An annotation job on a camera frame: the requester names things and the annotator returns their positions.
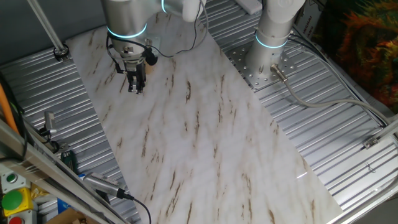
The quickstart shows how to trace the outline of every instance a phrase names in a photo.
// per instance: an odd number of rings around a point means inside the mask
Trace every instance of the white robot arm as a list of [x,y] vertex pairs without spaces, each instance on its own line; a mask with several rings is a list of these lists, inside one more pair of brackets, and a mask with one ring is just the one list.
[[187,22],[194,22],[200,15],[206,0],[101,0],[108,37],[112,45],[124,62],[125,71],[121,70],[115,61],[116,70],[126,73],[129,80],[129,91],[141,93],[145,87],[145,63],[154,65],[157,58],[146,47],[148,36],[146,33],[147,20],[158,12],[181,16]]
[[[124,62],[125,71],[115,61],[116,70],[126,73],[129,91],[135,88],[141,93],[145,87],[145,63],[156,63],[146,34],[147,20],[158,12],[181,16],[187,22],[194,22],[204,10],[206,0],[101,0],[108,37]],[[280,63],[280,56],[292,28],[297,11],[305,0],[267,0],[262,12],[256,39],[246,55],[246,64],[258,75],[271,73],[271,65]]]

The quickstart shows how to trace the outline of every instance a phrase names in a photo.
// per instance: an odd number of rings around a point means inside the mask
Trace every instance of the green button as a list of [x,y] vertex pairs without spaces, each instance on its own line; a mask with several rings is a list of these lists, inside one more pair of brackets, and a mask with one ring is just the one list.
[[1,205],[4,209],[11,211],[18,208],[21,203],[22,194],[17,190],[13,190],[8,192],[6,196],[4,196]]
[[10,174],[7,176],[6,180],[9,183],[14,183],[15,181],[17,181],[18,176],[15,174]]

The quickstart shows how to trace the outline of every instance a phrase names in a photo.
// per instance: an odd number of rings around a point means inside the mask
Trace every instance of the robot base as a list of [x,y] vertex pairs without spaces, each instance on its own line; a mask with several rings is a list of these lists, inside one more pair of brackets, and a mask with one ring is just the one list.
[[[264,68],[264,71],[261,74],[259,74],[259,71],[251,71],[248,69],[245,58],[251,46],[252,42],[244,44],[228,51],[226,56],[231,60],[231,63],[236,67],[246,83],[248,83],[249,87],[255,90],[260,90],[271,83],[279,81],[279,79],[276,75],[271,74],[271,71],[268,72],[270,68]],[[286,76],[289,76],[291,73],[296,71],[296,66],[293,61],[290,60],[285,51],[282,52],[281,57],[279,68]]]

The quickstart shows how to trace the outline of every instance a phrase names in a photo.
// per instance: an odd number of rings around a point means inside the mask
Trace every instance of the marble surface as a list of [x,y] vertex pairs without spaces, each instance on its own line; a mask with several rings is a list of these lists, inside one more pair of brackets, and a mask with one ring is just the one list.
[[[193,24],[158,14],[165,54]],[[198,40],[205,29],[198,25]],[[342,213],[216,42],[159,58],[143,95],[127,92],[106,28],[67,41],[133,196],[153,223],[326,223]],[[145,210],[137,206],[143,223]]]

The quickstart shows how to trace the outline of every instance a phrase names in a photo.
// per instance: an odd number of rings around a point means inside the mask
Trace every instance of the blue led ring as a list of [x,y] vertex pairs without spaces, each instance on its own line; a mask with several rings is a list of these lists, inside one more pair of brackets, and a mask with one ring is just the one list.
[[272,49],[276,49],[276,48],[279,48],[279,47],[283,47],[283,46],[287,43],[287,40],[286,40],[286,42],[285,42],[284,44],[282,44],[281,46],[277,46],[277,47],[271,47],[271,46],[265,45],[265,44],[261,43],[261,41],[260,41],[259,38],[257,37],[257,32],[256,32],[256,39],[257,39],[257,41],[258,41],[261,45],[263,45],[263,46],[265,46],[265,47],[268,47],[268,48],[272,48]]
[[162,0],[162,9],[163,9],[164,13],[167,14],[166,9],[164,9],[164,0]]
[[114,32],[112,32],[109,29],[109,27],[107,27],[107,28],[108,28],[109,32],[112,35],[114,35],[115,37],[119,37],[119,38],[122,38],[122,39],[130,39],[130,38],[135,38],[135,37],[138,37],[139,35],[141,35],[147,29],[147,24],[145,24],[145,27],[139,33],[134,34],[134,35],[119,35],[119,34],[115,34]]

